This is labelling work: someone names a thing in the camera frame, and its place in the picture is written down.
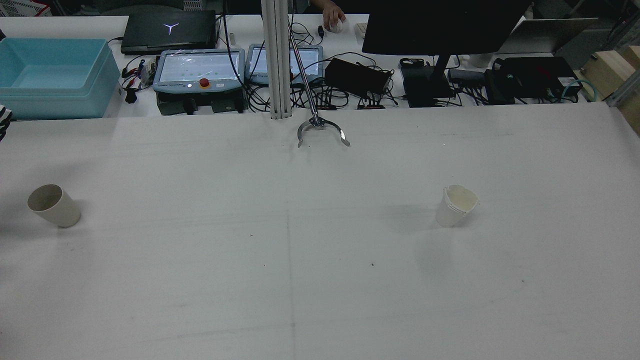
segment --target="light blue plastic bin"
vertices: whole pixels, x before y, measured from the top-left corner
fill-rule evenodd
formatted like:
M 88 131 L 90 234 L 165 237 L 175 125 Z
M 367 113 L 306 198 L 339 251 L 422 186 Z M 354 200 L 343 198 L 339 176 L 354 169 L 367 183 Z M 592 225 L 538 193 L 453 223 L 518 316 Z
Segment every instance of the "light blue plastic bin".
M 119 77 L 104 39 L 0 41 L 0 104 L 17 120 L 102 117 Z

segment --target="computer monitor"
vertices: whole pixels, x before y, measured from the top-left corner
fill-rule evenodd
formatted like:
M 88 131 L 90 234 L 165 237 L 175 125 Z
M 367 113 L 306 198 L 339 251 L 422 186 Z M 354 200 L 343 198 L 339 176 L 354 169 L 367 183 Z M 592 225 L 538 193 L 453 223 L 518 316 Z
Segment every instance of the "computer monitor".
M 426 93 L 450 97 L 444 72 L 451 55 L 498 51 L 530 4 L 531 0 L 429 0 L 418 8 L 414 0 L 375 0 L 362 52 L 437 55 Z

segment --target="wooden block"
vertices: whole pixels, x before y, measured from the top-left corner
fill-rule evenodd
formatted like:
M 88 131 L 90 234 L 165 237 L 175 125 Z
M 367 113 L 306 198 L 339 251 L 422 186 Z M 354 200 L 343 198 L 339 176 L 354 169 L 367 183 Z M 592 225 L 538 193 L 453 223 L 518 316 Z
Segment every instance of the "wooden block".
M 597 51 L 580 73 L 596 86 L 601 97 L 607 97 L 634 73 L 634 68 L 616 51 Z
M 640 46 L 631 45 L 622 52 L 622 57 L 634 67 L 640 69 Z

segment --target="white paper cup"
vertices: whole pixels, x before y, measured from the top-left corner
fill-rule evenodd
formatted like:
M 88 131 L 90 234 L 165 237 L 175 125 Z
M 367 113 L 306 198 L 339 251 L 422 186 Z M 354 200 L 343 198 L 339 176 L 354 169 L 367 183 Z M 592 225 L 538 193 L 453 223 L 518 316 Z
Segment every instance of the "white paper cup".
M 27 206 L 36 215 L 60 227 L 70 227 L 80 220 L 80 209 L 62 188 L 55 184 L 34 190 Z
M 436 221 L 440 226 L 452 227 L 469 214 L 477 205 L 478 196 L 462 185 L 444 188 L 442 202 L 436 211 Z

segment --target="laptop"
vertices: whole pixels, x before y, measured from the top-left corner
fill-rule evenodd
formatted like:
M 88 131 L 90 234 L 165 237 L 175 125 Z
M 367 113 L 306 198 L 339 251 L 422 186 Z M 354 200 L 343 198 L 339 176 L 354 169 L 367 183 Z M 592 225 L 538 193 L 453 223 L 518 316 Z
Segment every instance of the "laptop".
M 129 16 L 120 51 L 139 55 L 215 47 L 215 11 L 148 12 Z
M 598 18 L 523 20 L 496 54 L 554 53 Z

